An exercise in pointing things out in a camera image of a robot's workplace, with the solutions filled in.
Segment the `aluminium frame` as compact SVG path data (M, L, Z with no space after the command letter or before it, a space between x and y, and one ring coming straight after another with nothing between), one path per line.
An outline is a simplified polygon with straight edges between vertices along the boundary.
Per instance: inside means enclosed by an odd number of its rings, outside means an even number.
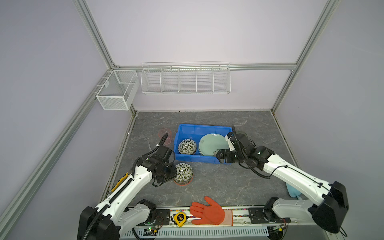
M315 24L315 28L310 34L310 37L303 48L302 53L300 54L296 63L275 63L275 64L231 64L229 69L231 71L266 71L266 70L290 70L292 73L284 84L281 92L279 93L276 102L272 107L272 112L275 113L280 106L284 96L286 95L288 88L290 87L293 79L296 77L300 68L304 64L307 57L310 55L314 45L319 39L320 35L324 31L328 21L331 16L337 9L339 1L327 1L325 7L323 8L319 19ZM141 67L137 66L116 66L109 54L106 44L102 39L100 31L96 26L95 20L92 17L89 6L85 1L74 1L74 5L78 10L79 15L81 16L84 25L86 26L94 44L96 45L99 53L102 56L105 64L107 65L108 70L106 74L112 73L113 70L133 70L139 71ZM101 84L107 79L107 76L104 75L93 91L89 94L86 100L83 102L81 107L77 110L75 115L72 117L70 122L60 133L58 138L54 141L53 145L44 155L43 159L40 161L38 166L35 168L33 173L27 179L25 184L16 194L14 199L11 201L9 206L1 215L1 239L4 240L8 237L10 232L13 230L22 214L27 209L28 205L52 171L53 167L56 165L57 161L67 148L68 144L75 136L76 132L88 116L89 112L93 108L96 101L96 93L101 88Z

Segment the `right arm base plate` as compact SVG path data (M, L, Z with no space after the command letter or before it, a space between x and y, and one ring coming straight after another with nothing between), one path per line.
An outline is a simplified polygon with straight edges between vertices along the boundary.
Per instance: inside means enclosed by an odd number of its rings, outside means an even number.
M289 224L290 218L280 218L273 210L261 207L249 208L249 218L252 224Z

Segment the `blue plastic bin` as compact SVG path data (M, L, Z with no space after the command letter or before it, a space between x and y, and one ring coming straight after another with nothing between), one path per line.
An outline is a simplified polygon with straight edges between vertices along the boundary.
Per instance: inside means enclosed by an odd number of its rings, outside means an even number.
M178 146L185 139L191 139L198 145L201 138L207 134L219 134L225 137L229 132L232 132L231 127L180 124L174 140L176 160L181 162L220 164L220 161L215 156L203 156L199 149L193 155L180 154Z

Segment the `white vented rail cover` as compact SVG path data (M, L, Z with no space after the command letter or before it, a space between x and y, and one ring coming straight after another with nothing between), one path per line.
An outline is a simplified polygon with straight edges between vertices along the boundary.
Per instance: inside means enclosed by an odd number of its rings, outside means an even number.
M235 237L268 237L267 227L198 227L198 228L162 228L151 235L148 228L136 228L136 233L143 240L155 239L215 239Z

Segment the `white mesh basket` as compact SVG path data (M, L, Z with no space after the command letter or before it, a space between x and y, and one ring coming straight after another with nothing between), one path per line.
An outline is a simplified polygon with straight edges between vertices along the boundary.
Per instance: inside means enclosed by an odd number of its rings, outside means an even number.
M136 71L112 70L96 97L104 110L129 111L139 86Z

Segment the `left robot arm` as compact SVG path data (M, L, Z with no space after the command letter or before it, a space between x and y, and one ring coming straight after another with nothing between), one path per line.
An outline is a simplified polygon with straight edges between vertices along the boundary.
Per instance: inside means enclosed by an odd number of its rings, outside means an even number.
M157 146L139 156L124 180L96 207L86 207L79 221L78 240L118 240L141 223L153 223L156 204L141 200L128 210L127 207L139 191L148 183L160 187L176 177L177 170L169 159L175 156L164 145L168 134L164 134Z

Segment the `red rubber glove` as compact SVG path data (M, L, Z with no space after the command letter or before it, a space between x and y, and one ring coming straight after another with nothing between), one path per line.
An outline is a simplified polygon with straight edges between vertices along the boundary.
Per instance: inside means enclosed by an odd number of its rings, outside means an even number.
M192 220L193 225L225 225L233 226L233 211L224 210L210 197L204 197L208 205L193 202L190 206L190 214L197 219Z

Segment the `yellow tape measure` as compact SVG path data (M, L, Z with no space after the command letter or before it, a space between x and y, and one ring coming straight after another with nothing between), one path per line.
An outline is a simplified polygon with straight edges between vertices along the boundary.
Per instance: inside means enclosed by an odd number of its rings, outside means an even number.
M178 212L173 215L172 221L174 224L176 224L179 228L181 228L187 221L188 216L185 212Z

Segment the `yellow handled pliers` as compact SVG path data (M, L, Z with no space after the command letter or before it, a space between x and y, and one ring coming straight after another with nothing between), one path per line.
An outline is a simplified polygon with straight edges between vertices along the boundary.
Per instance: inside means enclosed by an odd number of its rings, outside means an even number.
M116 189L119 188L119 186L130 176L129 173L126 173L117 183L116 185L112 188L111 192L113 193Z

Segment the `light blue spatula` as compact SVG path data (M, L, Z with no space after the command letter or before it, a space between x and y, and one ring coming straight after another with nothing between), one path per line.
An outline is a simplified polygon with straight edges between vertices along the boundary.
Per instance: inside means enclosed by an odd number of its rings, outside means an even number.
M288 190L288 193L289 193L291 198L296 198L298 200L302 200L302 198L301 198L302 193L299 190L295 189L294 187L292 187L288 183L286 183L286 186L287 186L287 190Z

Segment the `pink transparent cup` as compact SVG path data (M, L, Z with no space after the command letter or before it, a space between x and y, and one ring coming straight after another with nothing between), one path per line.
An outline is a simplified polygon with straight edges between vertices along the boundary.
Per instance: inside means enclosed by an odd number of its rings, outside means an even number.
M172 142L172 132L170 129L161 129L159 131L160 143L162 145L169 145Z

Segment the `mint green flower plate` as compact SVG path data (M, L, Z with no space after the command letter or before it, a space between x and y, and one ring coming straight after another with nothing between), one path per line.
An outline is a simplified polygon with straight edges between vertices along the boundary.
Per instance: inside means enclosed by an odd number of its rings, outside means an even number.
M200 139L199 152L202 156L215 157L219 150L229 149L225 137L219 134L207 134Z

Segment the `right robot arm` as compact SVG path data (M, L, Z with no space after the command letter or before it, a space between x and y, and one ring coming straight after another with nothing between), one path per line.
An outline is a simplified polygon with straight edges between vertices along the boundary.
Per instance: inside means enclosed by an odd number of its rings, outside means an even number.
M290 218L315 223L323 230L337 234L349 210L346 187L329 183L288 163L265 146L255 146L245 134L232 131L225 137L228 149L218 150L216 158L222 164L245 164L263 179L279 178L302 193L306 200L270 198L263 215L266 221Z

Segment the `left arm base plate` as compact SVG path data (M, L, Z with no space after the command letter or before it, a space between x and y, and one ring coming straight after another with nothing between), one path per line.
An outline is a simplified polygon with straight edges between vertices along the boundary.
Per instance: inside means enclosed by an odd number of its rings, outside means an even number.
M149 219L140 223L140 226L168 226L171 220L170 209L156 209L150 213Z

